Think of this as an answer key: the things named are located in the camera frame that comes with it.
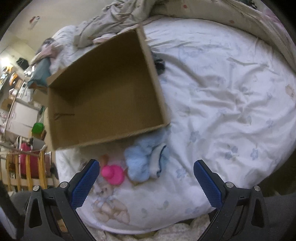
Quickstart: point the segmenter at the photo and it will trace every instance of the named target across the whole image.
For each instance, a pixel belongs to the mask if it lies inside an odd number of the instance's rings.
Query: pink object
[[[104,166],[101,174],[111,185],[118,186],[124,181],[123,169],[118,165]]]

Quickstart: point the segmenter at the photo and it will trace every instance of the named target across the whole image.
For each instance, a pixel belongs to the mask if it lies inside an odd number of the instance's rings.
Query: open cardboard box
[[[169,123],[141,27],[100,44],[47,82],[55,150],[138,135]]]

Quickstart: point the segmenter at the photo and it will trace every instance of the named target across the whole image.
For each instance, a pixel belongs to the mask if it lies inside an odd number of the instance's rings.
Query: mattress
[[[126,179],[112,187],[99,177],[77,209],[86,225],[121,234],[150,232],[210,212],[193,175],[198,159],[223,181],[251,188],[295,149],[296,78],[276,49],[206,20],[163,17],[144,30],[152,51],[166,64],[159,81],[171,115],[169,161],[158,179],[137,186]],[[56,35],[66,43],[61,58],[68,63],[92,48],[74,53],[71,32],[69,26]],[[124,139],[57,151],[59,181],[69,181],[85,162],[106,153],[111,164],[125,168],[123,151],[132,143]],[[124,213],[103,219],[94,210],[100,196],[106,203],[116,199]]]

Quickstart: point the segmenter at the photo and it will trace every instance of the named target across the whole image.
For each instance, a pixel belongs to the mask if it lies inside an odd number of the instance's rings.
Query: blue fluffy cloth
[[[149,134],[144,134],[136,139],[133,146],[124,151],[128,176],[136,182],[145,182],[149,179],[149,159],[155,147],[161,144],[165,138],[165,130],[160,129]],[[168,151],[163,152],[160,158],[167,159]]]

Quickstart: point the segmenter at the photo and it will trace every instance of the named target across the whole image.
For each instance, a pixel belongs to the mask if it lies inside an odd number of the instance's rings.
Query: cartoon baby illustration
[[[94,192],[99,196],[93,204],[95,216],[101,222],[108,222],[115,219],[120,223],[129,224],[130,216],[127,207],[113,197],[113,186],[106,181],[99,183]]]

